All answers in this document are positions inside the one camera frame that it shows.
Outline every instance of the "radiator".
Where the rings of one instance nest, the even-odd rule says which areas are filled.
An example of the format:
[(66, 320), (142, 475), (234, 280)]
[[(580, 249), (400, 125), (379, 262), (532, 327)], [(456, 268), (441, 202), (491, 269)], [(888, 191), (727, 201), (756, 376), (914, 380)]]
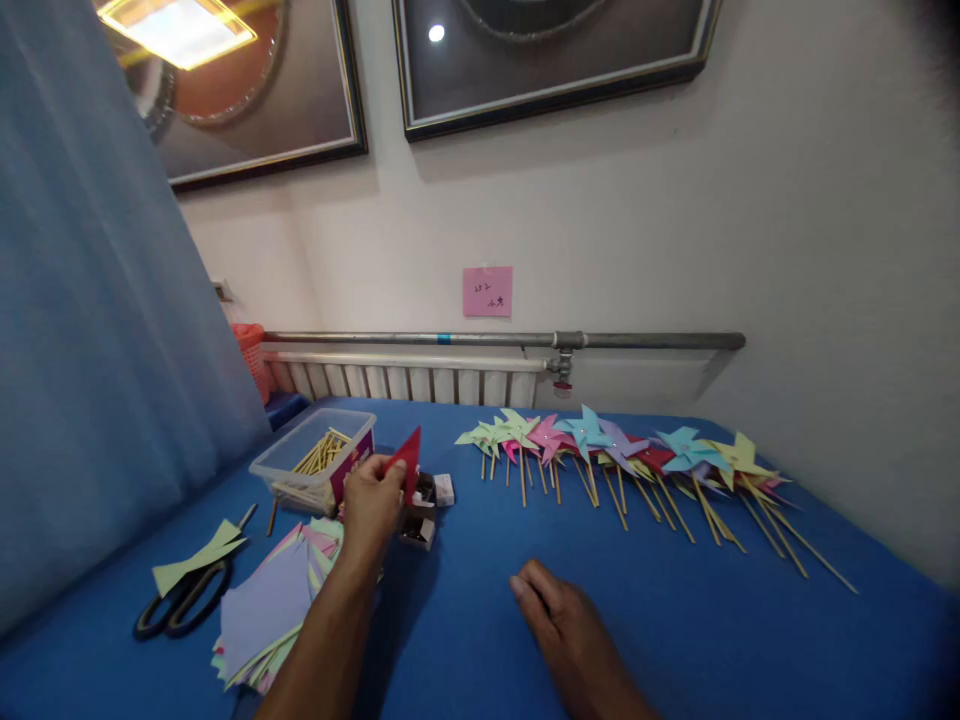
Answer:
[(546, 360), (266, 352), (272, 390), (337, 397), (533, 407)]

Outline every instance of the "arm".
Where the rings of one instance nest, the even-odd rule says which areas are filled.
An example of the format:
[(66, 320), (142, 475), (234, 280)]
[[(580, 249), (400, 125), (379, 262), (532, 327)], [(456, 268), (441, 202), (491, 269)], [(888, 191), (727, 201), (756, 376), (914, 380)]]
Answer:
[(657, 720), (590, 598), (529, 560), (510, 578), (530, 631), (574, 720)]
[(256, 720), (349, 718), (377, 574), (397, 525), (406, 464), (374, 455), (345, 484), (343, 549)]

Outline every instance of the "scissor blade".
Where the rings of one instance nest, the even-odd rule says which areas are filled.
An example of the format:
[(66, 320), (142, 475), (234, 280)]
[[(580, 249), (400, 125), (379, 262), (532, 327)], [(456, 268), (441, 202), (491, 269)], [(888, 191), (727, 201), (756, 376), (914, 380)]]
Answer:
[(256, 512), (257, 504), (254, 503), (250, 506), (250, 509), (247, 510), (247, 514), (243, 516), (243, 520), (240, 521), (240, 524), (237, 525), (238, 528), (243, 530), (243, 526), (247, 524), (247, 521), (253, 517), (253, 513)]

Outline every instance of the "blue curtain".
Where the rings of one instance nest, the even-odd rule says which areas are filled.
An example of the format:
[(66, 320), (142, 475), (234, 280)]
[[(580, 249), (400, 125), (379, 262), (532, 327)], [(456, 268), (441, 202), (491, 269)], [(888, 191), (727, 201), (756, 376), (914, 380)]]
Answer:
[(269, 432), (89, 0), (0, 0), (0, 303), (3, 633)]

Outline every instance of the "picture frame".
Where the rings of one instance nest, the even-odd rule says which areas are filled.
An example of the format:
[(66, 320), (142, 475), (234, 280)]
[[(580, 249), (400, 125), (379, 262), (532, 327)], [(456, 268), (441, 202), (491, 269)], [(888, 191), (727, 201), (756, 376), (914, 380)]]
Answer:
[(720, 6), (393, 0), (404, 134), (413, 143), (691, 81)]
[(256, 42), (187, 71), (105, 28), (122, 66), (147, 56), (124, 72), (174, 192), (368, 152), (347, 0), (197, 2), (235, 8)]

